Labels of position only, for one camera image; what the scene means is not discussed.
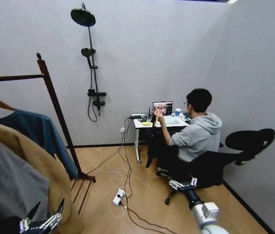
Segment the white cable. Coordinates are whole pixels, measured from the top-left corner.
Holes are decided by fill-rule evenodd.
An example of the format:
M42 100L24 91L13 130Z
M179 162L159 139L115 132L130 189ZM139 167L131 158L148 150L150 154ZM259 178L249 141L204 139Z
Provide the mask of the white cable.
M122 218L122 217L124 216L125 212L127 211L125 208L124 208L124 212L123 212L120 216L115 216L115 215L111 212L111 209L110 209L110 198L111 198L111 196L113 195L113 193L114 193L115 191L117 191L117 189L120 187L120 185L121 185L122 182L123 182L122 174L119 173L119 171L116 171L116 172L121 176L121 182L120 182L120 184L119 184L118 186L116 186L115 190L113 190L113 192L110 194L109 199L108 199L108 208L109 208L109 212L110 212L110 214L111 214L112 217L114 217L114 218Z
M121 151L122 148L123 148L123 144L124 144L124 139L122 139L121 146L120 146L118 152L115 153L113 156L120 156L120 157L122 157L120 151ZM114 217L114 218L122 218L122 217L124 216L125 212L127 211L127 208L126 208L127 205L123 207L124 212L123 212L120 216L115 216L115 215L112 213L111 208L110 208L110 199L111 199L111 196L114 194L114 192L117 191L118 188L123 189L123 188L125 188L125 187L127 187L127 186L129 185L129 183L128 183L128 184L125 185L125 186L121 186L122 183L123 183L123 177L122 177L122 173L119 172L119 171L121 171L121 170L125 170L125 171L127 171L127 172L129 173L129 169L126 168L126 165L128 164L128 161L127 161L126 159L124 160L123 158L121 158L121 160L124 160L124 161L125 161L124 166L122 166L122 167L120 167L120 168L112 168L112 167L110 167L109 164L108 164L109 159L111 159L111 158L112 158L112 156L109 156L109 157L104 158L103 160L99 161L99 163L97 164L97 166L99 166L99 165L105 160L104 163L106 163L106 166L108 167L108 169L110 169L110 171L103 171L103 170L100 169L100 167L98 168L98 170L99 170L100 172L103 172L103 173L110 173L109 180L110 180L111 184L115 187L115 189L112 191L112 193L110 194L110 196L109 196L109 198L108 198L108 209L109 209L109 212L110 212L111 216ZM121 181L120 181L120 184L119 184L119 185L114 184L113 181L112 181L112 179L111 179L111 176L112 176L114 173L118 173L118 174L121 176Z

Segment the laptop screen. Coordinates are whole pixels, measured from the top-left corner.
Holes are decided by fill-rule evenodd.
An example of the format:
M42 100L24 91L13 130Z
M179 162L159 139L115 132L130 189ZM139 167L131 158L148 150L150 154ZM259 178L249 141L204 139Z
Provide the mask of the laptop screen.
M164 116L170 116L172 114L172 101L154 102L152 106L152 113L160 111Z

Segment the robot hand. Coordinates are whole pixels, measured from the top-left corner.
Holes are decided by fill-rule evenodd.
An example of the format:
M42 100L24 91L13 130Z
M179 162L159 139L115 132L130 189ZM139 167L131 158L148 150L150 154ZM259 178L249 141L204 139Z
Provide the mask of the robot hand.
M31 222L30 220L34 217L37 212L40 202L29 212L25 219L19 222L19 233L20 234L50 234L59 225L63 216L62 211L64 209L64 201L62 199L57 212L51 216L48 220Z

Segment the person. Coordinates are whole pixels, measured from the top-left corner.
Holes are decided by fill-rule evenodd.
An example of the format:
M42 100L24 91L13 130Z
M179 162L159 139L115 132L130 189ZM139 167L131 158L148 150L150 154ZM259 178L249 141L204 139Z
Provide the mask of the person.
M170 135L165 124L165 118L159 111L158 116L163 139L166 144L158 154L158 170L178 168L206 151L217 152L220 145L220 128L222 121L215 114L206 112L211 104L212 95L206 89L194 89L187 95L187 112L192 116L190 125L179 133Z

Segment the cup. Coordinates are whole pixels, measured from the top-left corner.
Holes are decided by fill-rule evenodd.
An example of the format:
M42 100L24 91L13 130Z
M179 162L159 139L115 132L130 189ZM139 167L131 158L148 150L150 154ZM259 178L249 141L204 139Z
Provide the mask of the cup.
M181 109L180 108L176 108L175 109L175 116L179 116L180 115L180 113L181 113Z

